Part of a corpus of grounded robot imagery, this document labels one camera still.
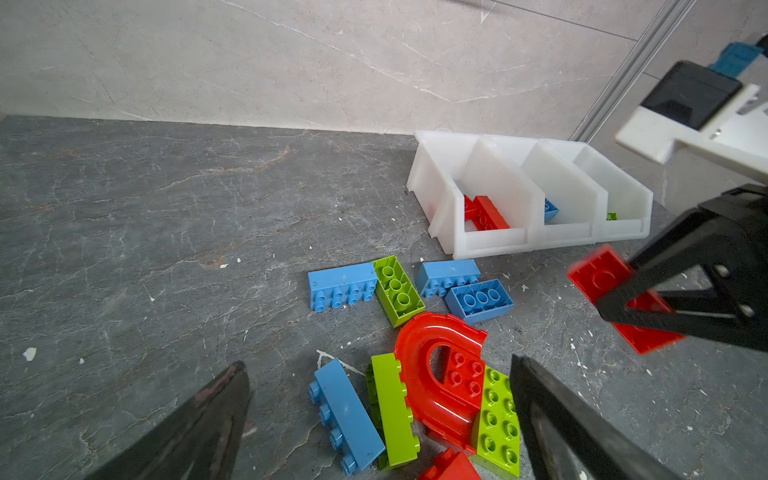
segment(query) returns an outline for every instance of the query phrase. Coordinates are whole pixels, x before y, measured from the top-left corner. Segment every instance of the gray marble floor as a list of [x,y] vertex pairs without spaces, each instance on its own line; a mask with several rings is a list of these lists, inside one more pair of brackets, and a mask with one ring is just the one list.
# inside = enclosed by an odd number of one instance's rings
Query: gray marble floor
[[[236,359],[257,430],[234,478],[343,478],[306,387],[327,356],[364,370],[396,332],[376,299],[311,312],[306,273],[396,254],[413,279],[421,259],[446,259],[405,189],[415,148],[397,135],[0,121],[7,478],[80,478]],[[670,220],[657,208],[654,232]],[[592,249],[478,261],[518,304],[482,324],[485,361],[537,359],[688,478],[764,478],[768,356],[692,338],[635,355],[565,276]],[[422,445],[416,462],[357,478],[415,478],[439,450]]]

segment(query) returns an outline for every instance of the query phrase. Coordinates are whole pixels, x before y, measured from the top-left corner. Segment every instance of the white debris speck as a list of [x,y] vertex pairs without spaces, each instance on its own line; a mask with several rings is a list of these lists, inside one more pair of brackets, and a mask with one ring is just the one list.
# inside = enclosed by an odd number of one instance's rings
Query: white debris speck
[[22,353],[22,355],[24,355],[24,358],[27,359],[27,362],[31,362],[32,360],[34,360],[35,355],[37,354],[38,354],[38,350],[34,346],[29,347],[24,351],[24,353]]

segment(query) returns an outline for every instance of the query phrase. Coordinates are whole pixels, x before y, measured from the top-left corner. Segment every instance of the lego stud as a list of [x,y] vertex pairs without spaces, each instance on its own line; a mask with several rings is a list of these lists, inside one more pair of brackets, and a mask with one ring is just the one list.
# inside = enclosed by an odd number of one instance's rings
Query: lego stud
[[469,396],[478,396],[482,392],[482,387],[477,382],[469,383]]
[[459,372],[453,371],[449,377],[451,378],[451,383],[453,386],[459,386],[462,384],[462,376]]
[[496,418],[496,415],[493,414],[493,412],[485,413],[485,424],[489,427],[495,427],[498,424],[498,419]]
[[515,403],[512,401],[512,399],[506,399],[504,401],[504,408],[507,411],[507,413],[516,415],[518,410],[515,407]]
[[339,447],[344,443],[344,435],[342,435],[341,430],[338,428],[331,430],[331,434],[328,439],[331,441],[331,446],[334,450],[338,450]]
[[328,425],[328,422],[331,420],[331,408],[328,406],[327,403],[323,403],[320,406],[320,423],[323,424],[323,426]]
[[508,439],[518,436],[518,428],[512,425],[512,422],[504,422],[504,434]]
[[408,305],[411,304],[411,297],[401,292],[395,296],[395,302],[397,303],[397,311],[405,310]]
[[475,373],[473,376],[479,376],[482,375],[482,373],[485,371],[485,368],[480,362],[472,362],[472,371]]
[[344,458],[342,458],[341,469],[344,471],[344,475],[348,477],[357,470],[357,462],[355,462],[355,457],[351,453],[344,455]]
[[504,447],[502,449],[502,456],[504,457],[504,461],[507,462],[507,465],[512,465],[518,462],[518,454],[512,451],[509,447]]
[[487,435],[483,435],[482,447],[485,449],[486,452],[493,453],[496,451],[496,442],[494,442],[491,437]]
[[320,384],[317,381],[310,383],[310,399],[312,403],[320,401]]
[[495,390],[488,389],[488,393],[485,394],[488,398],[488,402],[493,405],[498,402],[498,393]]
[[610,290],[616,284],[616,277],[605,270],[597,271],[592,276],[592,284],[598,290]]

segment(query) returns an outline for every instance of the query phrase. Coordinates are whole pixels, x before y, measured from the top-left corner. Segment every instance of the white storage bin compartment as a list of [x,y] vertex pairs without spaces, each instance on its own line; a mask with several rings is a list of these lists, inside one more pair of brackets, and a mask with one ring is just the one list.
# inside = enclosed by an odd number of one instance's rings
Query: white storage bin compartment
[[[427,216],[430,236],[456,260],[648,235],[651,192],[586,144],[415,135],[419,148],[407,187]],[[465,225],[464,194],[490,198],[510,228]],[[547,224],[545,198],[560,210]],[[606,221],[608,211],[621,220]]]

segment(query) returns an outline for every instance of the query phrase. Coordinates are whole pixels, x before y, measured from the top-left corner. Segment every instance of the lego duplo brick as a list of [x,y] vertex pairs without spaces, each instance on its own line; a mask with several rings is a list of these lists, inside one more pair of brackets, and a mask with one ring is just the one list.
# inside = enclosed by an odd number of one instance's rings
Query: lego duplo brick
[[491,199],[478,195],[475,197],[475,208],[478,213],[472,219],[478,230],[501,230],[509,228],[504,217],[498,212]]
[[342,449],[341,466],[347,476],[365,470],[384,453],[384,442],[338,359],[315,372],[310,398],[320,404],[323,426],[331,425],[331,446]]
[[515,303],[498,280],[455,286],[445,296],[451,313],[472,325],[507,314]]
[[520,476],[520,423],[509,377],[487,366],[472,444],[477,449],[473,462],[501,478]]
[[309,272],[310,307],[322,312],[329,306],[352,306],[360,300],[369,302],[378,283],[372,263],[340,266],[329,270]]
[[419,476],[419,480],[481,480],[464,452],[445,450],[435,457],[435,465]]
[[401,370],[394,353],[371,357],[366,370],[371,417],[386,444],[386,452],[379,457],[382,470],[416,460],[421,449],[411,430],[413,412],[406,405],[408,391],[400,379]]
[[451,287],[477,283],[479,278],[480,269],[474,260],[424,262],[416,275],[416,289],[427,298],[445,296]]
[[411,280],[408,280],[408,275],[400,266],[397,257],[392,255],[376,260],[373,267],[379,278],[376,296],[392,326],[401,326],[424,311],[424,302]]
[[[583,260],[571,265],[571,268],[568,269],[568,278],[594,304],[600,297],[631,277],[633,273],[632,267],[616,254],[611,245],[603,245]],[[646,311],[672,311],[667,302],[653,290],[631,300],[627,306]],[[662,332],[619,323],[612,323],[611,325],[627,340],[627,343],[638,355],[645,355],[685,338],[685,335],[679,333]]]
[[560,212],[560,209],[557,208],[551,201],[544,199],[544,222],[548,222],[549,220],[552,220],[555,215],[557,215]]

